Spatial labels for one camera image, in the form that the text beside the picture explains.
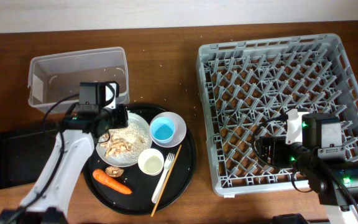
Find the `wooden chopstick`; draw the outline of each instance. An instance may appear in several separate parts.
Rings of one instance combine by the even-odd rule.
[[[165,186],[166,186],[166,184],[167,184],[167,182],[168,182],[169,176],[171,175],[171,172],[172,172],[172,170],[173,170],[173,166],[175,165],[175,162],[176,162],[177,159],[178,159],[180,149],[181,149],[181,145],[179,146],[178,152],[177,152],[177,154],[175,155],[175,158],[173,159],[171,169],[169,169],[168,174],[167,174],[167,178],[165,178],[164,184],[162,185],[160,196],[158,196],[158,200],[157,200],[157,202],[155,203],[154,208],[153,208],[152,217],[154,216],[154,213],[155,213],[155,211],[156,211],[156,209],[157,209],[158,203],[160,203],[160,199],[161,199],[162,193],[164,192],[164,189],[165,189]]]

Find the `carrot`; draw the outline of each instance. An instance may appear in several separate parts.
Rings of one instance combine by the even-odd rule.
[[[101,169],[96,169],[93,171],[93,178],[97,180],[100,184],[106,185],[122,194],[129,195],[132,193],[132,191],[128,187],[114,180]]]

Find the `gray dish rack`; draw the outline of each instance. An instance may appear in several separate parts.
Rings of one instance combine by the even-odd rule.
[[[358,85],[336,34],[202,45],[196,71],[217,195],[293,189],[290,169],[258,164],[250,148],[259,123],[291,108],[338,116],[347,160],[358,161]],[[259,136],[285,134],[271,122]]]

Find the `blue cup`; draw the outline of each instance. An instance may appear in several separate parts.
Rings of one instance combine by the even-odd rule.
[[[169,143],[175,134],[175,125],[169,118],[157,118],[150,125],[150,134],[159,143]]]

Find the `wooden table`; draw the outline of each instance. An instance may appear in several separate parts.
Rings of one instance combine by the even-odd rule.
[[[81,174],[68,209],[71,223],[250,222],[287,213],[325,220],[324,208],[314,193],[289,190],[234,199],[215,195],[195,70],[198,47],[203,44],[322,33],[341,37],[358,82],[358,21],[0,34],[0,132],[42,119],[43,114],[27,103],[33,57],[120,46],[126,51],[131,101],[156,103],[185,119],[196,142],[197,170],[185,193],[154,218],[121,215],[106,208],[92,195]],[[0,190],[0,212],[16,208],[31,187]]]

